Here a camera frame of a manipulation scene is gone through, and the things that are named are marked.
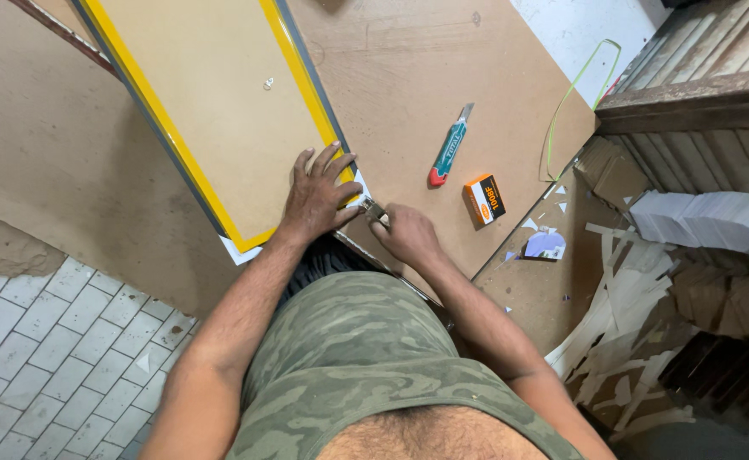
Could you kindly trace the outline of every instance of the hand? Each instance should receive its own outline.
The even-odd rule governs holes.
[[[392,256],[418,272],[448,260],[436,238],[434,224],[418,210],[402,204],[386,206],[389,229],[369,221],[372,233]]]
[[[295,180],[286,200],[284,219],[275,234],[283,234],[287,238],[309,244],[360,213],[362,209],[359,206],[338,210],[349,196],[363,192],[363,186],[356,182],[334,186],[335,179],[343,168],[356,157],[354,153],[346,153],[331,161],[339,148],[339,141],[328,145],[320,152],[309,172],[306,170],[307,162],[315,154],[315,149],[309,147],[298,155],[295,161]]]

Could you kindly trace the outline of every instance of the green utility knife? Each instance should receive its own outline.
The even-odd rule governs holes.
[[[462,113],[459,114],[459,120],[448,131],[445,143],[442,144],[440,153],[436,156],[436,161],[434,161],[434,165],[431,166],[428,173],[428,182],[431,185],[440,186],[448,178],[448,172],[451,171],[451,163],[453,163],[453,156],[457,154],[459,144],[462,142],[462,138],[465,137],[465,131],[468,130],[468,117],[471,115],[471,109],[473,108],[473,102],[467,104],[462,109]]]

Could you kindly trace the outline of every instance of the forearm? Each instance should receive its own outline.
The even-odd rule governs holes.
[[[206,364],[240,384],[308,241],[281,230],[230,287],[178,366]]]
[[[451,314],[469,348],[502,380],[550,371],[531,340],[491,299],[473,286],[445,255],[416,268]]]

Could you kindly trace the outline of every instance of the white tile floor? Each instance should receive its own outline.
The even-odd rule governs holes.
[[[72,258],[0,276],[0,460],[135,460],[195,325]]]

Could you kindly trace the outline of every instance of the green strap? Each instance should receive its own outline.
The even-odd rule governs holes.
[[[548,182],[556,182],[559,180],[559,178],[562,176],[562,173],[560,172],[555,178],[550,173],[550,153],[553,149],[553,131],[556,131],[556,118],[559,116],[559,110],[562,110],[562,104],[565,103],[565,100],[568,96],[571,95],[571,92],[573,92],[573,88],[575,88],[576,84],[581,79],[581,76],[584,75],[584,70],[587,70],[587,68],[590,66],[590,62],[593,60],[593,58],[596,56],[596,53],[598,52],[599,48],[602,47],[605,43],[609,43],[613,45],[618,51],[615,53],[615,60],[613,61],[613,65],[610,67],[610,73],[607,75],[607,79],[604,80],[604,84],[602,85],[602,89],[598,91],[598,96],[596,97],[596,100],[593,103],[593,106],[590,107],[591,110],[596,110],[596,106],[598,106],[598,102],[602,99],[602,96],[604,96],[604,88],[607,87],[607,84],[610,82],[610,78],[613,76],[613,72],[615,71],[615,65],[619,63],[619,56],[621,56],[621,45],[617,44],[616,42],[605,38],[601,42],[598,43],[598,46],[596,46],[596,49],[593,51],[593,54],[590,55],[590,58],[587,59],[587,62],[584,63],[584,67],[581,68],[581,71],[578,75],[576,75],[576,78],[573,80],[573,83],[571,83],[571,87],[567,89],[567,94],[562,98],[562,101],[559,102],[559,107],[556,108],[556,113],[553,114],[553,120],[550,122],[550,128],[548,129],[548,177],[550,177],[550,180]]]

